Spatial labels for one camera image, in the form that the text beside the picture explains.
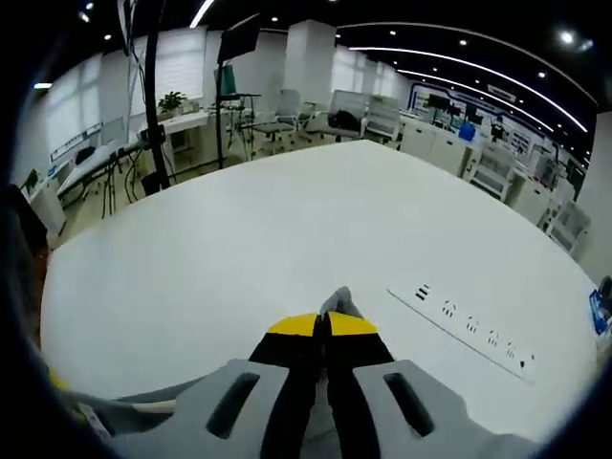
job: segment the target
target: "power strip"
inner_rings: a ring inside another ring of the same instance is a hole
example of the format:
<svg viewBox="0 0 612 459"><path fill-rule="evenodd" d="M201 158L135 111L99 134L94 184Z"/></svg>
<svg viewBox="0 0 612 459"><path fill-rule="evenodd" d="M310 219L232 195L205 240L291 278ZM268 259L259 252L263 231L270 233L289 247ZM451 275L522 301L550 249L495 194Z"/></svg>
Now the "power strip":
<svg viewBox="0 0 612 459"><path fill-rule="evenodd" d="M387 291L431 323L526 383L535 383L536 355L458 305L438 288L402 280Z"/></svg>

